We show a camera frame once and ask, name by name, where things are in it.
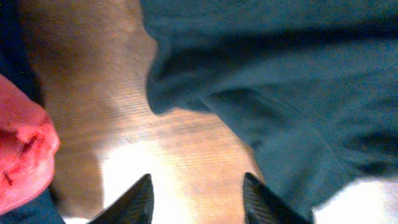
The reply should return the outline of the black Nike t-shirt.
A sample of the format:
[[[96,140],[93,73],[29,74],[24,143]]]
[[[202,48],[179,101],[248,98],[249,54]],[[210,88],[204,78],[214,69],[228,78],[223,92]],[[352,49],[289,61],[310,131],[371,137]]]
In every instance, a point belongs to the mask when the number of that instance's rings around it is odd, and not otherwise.
[[[397,175],[396,0],[146,0],[155,114],[216,114],[306,220],[362,177]]]

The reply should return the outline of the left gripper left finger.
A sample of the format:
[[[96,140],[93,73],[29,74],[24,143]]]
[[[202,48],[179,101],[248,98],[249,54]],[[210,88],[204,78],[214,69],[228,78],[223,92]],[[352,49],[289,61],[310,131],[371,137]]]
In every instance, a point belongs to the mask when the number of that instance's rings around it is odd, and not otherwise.
[[[153,212],[152,178],[145,174],[89,224],[151,224]]]

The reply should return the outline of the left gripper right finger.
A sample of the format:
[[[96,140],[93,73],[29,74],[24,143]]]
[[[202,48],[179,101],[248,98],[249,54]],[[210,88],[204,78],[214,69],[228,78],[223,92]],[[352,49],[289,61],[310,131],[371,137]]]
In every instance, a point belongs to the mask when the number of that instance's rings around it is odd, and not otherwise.
[[[245,224],[310,224],[248,172],[243,180],[243,206]]]

